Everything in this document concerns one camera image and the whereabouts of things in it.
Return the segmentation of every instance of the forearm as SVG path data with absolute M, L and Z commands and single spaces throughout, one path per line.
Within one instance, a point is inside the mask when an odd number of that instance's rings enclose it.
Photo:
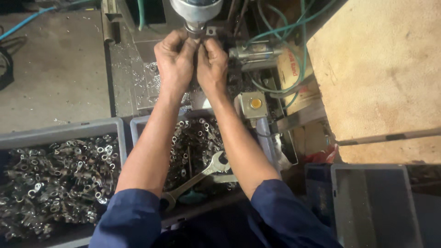
M 225 94 L 211 97 L 228 162 L 249 199 L 263 180 L 280 179 Z
M 160 95 L 144 131 L 124 164 L 116 192 L 145 189 L 161 196 L 170 164 L 170 149 L 180 101 Z

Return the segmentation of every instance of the person's right hand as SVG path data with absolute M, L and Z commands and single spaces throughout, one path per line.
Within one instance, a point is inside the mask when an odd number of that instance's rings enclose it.
M 208 100 L 225 94 L 228 55 L 213 38 L 201 44 L 198 52 L 198 82 Z

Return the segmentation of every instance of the person's left hand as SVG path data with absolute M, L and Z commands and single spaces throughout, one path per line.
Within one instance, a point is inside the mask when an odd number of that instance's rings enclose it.
M 182 49 L 178 52 L 177 47 L 182 42 Z M 174 30 L 156 44 L 154 50 L 161 76 L 160 96 L 167 95 L 181 102 L 193 75 L 196 46 L 195 40 L 188 38 L 184 30 Z

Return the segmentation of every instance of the blue hose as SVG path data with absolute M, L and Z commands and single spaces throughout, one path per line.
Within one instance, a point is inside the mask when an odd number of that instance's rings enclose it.
M 42 9 L 39 12 L 31 15 L 30 17 L 24 19 L 21 23 L 19 23 L 18 25 L 16 25 L 15 27 L 11 28 L 10 30 L 8 30 L 6 33 L 2 34 L 0 36 L 0 41 L 3 40 L 4 38 L 6 38 L 7 36 L 9 36 L 10 34 L 14 33 L 15 31 L 17 31 L 19 28 L 21 28 L 22 26 L 24 26 L 25 24 L 27 24 L 28 22 L 30 22 L 32 19 L 34 19 L 35 17 L 48 12 L 50 10 L 54 10 L 55 7 L 50 7 L 50 8 L 46 8 L 46 9 Z

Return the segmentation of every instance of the concrete floor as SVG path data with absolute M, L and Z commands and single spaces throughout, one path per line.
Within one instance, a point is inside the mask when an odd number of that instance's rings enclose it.
M 9 50 L 15 81 L 0 91 L 0 133 L 111 117 L 101 27 L 99 11 L 48 12 L 1 42 L 18 44 Z

